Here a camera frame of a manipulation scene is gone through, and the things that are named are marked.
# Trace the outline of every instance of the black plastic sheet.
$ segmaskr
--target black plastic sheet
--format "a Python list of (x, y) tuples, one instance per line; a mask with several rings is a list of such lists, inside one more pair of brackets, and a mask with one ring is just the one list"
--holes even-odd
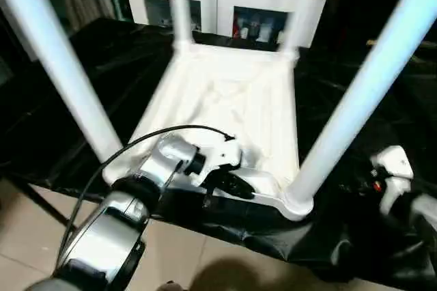
[[(169, 34), (167, 29), (99, 20), (72, 39), (124, 142), (171, 58)], [(195, 34), (195, 38), (204, 44), (274, 50), (270, 44), (215, 35)], [(316, 48), (301, 51), (294, 70), (301, 162), (365, 54), (366, 50), (335, 54)], [(50, 88), (45, 78), (41, 77), (44, 82), (40, 84)], [(163, 195), (154, 218), (307, 266), (325, 280), (360, 277), (407, 290), (437, 290), (435, 233), (425, 225), (419, 235), (416, 227), (394, 224), (381, 217), (380, 195), (369, 188), (368, 162), (372, 154), (399, 144), (406, 150), (417, 177), (414, 188), (437, 195), (437, 120), (432, 102), (435, 89), (435, 70), (409, 65), (329, 175), (315, 197), (314, 211), (301, 222), (288, 221), (271, 207), (231, 199), (214, 198), (209, 208), (203, 208), (203, 195), (176, 190)], [(43, 114), (32, 111), (30, 127), (18, 120), (18, 127), (13, 125), (0, 140), (2, 147), (6, 144), (14, 150), (12, 158), (3, 160), (2, 172), (9, 178), (78, 195), (98, 161), (58, 96), (40, 106), (38, 110)], [(69, 132), (69, 141), (64, 139), (44, 147), (52, 137), (51, 129), (44, 127), (48, 121)], [(36, 126), (33, 135), (41, 135), (40, 140), (22, 140), (23, 130), (32, 126)], [(39, 165), (39, 161), (32, 161), (34, 158), (44, 160)], [(106, 184), (99, 180), (87, 198), (98, 201), (107, 192)]]

